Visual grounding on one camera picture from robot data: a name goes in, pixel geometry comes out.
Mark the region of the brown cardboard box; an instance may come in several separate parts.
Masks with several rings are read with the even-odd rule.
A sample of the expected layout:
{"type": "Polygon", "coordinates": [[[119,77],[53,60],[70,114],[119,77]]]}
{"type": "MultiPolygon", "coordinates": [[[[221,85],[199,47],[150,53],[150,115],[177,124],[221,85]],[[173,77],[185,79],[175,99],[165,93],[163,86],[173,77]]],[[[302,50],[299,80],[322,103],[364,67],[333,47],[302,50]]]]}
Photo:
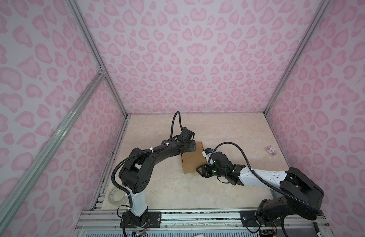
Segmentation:
{"type": "Polygon", "coordinates": [[[196,142],[196,150],[194,152],[182,154],[182,169],[184,174],[195,173],[198,167],[207,164],[207,160],[202,154],[203,151],[204,147],[202,142],[196,142]]]}

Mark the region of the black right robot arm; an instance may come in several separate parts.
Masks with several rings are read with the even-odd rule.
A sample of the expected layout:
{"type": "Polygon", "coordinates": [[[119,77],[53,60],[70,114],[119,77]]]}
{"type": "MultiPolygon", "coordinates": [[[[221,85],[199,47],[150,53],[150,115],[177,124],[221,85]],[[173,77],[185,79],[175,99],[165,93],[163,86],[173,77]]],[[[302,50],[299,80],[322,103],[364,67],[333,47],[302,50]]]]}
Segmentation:
{"type": "Polygon", "coordinates": [[[268,225],[272,221],[290,216],[315,221],[323,216],[321,211],[323,190],[297,168],[287,171],[266,171],[245,165],[235,165],[222,152],[203,152],[207,164],[196,168],[204,178],[225,178],[227,183],[240,186],[268,188],[280,194],[274,199],[264,199],[254,213],[254,222],[268,225]]]}

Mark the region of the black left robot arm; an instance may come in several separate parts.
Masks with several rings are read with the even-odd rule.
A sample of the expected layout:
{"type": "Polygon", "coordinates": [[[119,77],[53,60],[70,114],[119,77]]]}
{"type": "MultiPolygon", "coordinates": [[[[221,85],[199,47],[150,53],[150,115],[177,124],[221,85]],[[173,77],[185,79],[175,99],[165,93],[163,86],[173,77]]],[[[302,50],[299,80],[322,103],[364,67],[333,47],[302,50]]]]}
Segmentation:
{"type": "Polygon", "coordinates": [[[161,145],[146,150],[135,148],[112,171],[111,182],[124,191],[129,199],[128,210],[121,217],[123,227],[143,227],[148,220],[145,189],[150,183],[154,167],[170,157],[190,152],[195,133],[183,127],[179,135],[164,140],[161,145]]]}

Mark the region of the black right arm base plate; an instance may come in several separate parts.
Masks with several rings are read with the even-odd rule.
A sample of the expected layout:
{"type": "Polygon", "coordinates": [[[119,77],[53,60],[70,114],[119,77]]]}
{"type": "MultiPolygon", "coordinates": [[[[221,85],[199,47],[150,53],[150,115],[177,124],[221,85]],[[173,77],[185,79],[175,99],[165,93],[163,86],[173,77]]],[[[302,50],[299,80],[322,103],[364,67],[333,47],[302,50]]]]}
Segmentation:
{"type": "Polygon", "coordinates": [[[243,227],[249,227],[249,228],[261,227],[261,224],[258,222],[256,218],[255,210],[241,210],[239,211],[239,214],[243,227]]]}

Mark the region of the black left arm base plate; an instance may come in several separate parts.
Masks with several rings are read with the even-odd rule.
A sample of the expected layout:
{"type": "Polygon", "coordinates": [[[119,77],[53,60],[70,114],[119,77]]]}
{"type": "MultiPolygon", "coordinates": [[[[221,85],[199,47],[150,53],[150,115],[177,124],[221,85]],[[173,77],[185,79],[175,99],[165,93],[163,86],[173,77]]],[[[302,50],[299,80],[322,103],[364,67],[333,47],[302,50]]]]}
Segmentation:
{"type": "Polygon", "coordinates": [[[121,219],[121,228],[160,228],[161,212],[146,210],[141,216],[136,216],[131,211],[126,211],[121,219]]]}

